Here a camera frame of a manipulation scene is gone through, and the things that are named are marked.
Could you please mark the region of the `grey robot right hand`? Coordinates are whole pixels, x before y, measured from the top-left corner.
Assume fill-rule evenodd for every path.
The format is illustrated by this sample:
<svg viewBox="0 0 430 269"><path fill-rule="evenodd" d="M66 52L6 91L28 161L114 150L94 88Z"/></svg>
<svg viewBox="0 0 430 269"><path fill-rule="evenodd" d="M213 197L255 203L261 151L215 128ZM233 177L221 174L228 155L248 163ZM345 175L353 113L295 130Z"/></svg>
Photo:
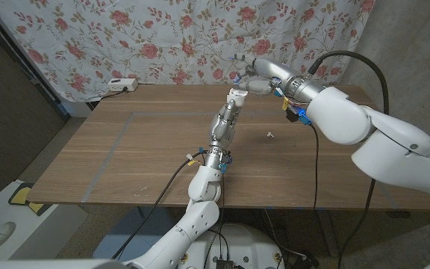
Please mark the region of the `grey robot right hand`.
<svg viewBox="0 0 430 269"><path fill-rule="evenodd" d="M279 89L287 98L310 103L325 89L292 67L274 60L242 53L234 54L232 59L246 64L244 71L237 75L237 87L255 95L267 96Z"/></svg>

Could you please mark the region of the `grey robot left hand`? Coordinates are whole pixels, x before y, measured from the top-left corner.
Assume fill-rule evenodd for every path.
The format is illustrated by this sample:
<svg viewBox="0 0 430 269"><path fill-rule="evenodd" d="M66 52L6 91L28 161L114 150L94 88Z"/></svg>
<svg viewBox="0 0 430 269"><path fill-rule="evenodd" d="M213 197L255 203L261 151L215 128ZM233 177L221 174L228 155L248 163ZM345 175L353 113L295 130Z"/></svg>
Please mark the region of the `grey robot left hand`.
<svg viewBox="0 0 430 269"><path fill-rule="evenodd" d="M205 159L205 166L216 170L222 169L222 160L227 154L227 148L234 138L234 126L237 122L241 107L235 99L230 99L222 106L213 118L209 128L209 151Z"/></svg>

